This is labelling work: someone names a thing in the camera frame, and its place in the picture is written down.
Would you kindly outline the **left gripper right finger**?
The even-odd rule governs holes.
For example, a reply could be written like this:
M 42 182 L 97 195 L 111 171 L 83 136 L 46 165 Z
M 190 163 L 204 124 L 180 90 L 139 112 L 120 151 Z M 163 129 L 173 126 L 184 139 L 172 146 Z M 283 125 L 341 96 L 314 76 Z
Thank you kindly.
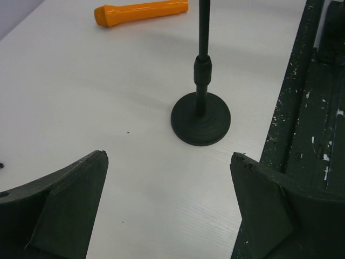
M 344 258 L 344 196 L 242 153 L 230 164 L 242 218 L 232 258 Z

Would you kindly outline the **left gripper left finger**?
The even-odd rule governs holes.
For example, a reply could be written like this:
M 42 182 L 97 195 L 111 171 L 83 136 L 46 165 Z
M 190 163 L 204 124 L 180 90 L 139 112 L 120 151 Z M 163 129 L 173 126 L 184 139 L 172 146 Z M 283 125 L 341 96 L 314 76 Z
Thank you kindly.
M 94 151 L 1 192 L 1 258 L 86 258 L 109 159 Z

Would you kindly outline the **orange microphone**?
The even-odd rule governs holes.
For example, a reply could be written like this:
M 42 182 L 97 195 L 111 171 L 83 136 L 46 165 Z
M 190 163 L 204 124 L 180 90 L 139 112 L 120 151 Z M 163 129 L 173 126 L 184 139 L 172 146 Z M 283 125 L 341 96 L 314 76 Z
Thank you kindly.
M 159 1 L 124 6 L 104 5 L 94 10 L 94 18 L 97 25 L 110 28 L 128 22 L 178 15 L 188 10 L 188 1 Z

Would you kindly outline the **black round-base mic stand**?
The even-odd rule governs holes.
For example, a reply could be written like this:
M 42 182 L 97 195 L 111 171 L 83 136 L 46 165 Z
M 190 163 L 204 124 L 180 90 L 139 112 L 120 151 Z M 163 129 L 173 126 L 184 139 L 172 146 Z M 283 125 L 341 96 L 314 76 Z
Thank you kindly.
M 210 1 L 199 1 L 199 46 L 194 62 L 196 91 L 174 105 L 170 122 L 176 136 L 193 146 L 209 146 L 222 140 L 231 125 L 227 104 L 208 92 L 212 77 L 209 56 Z

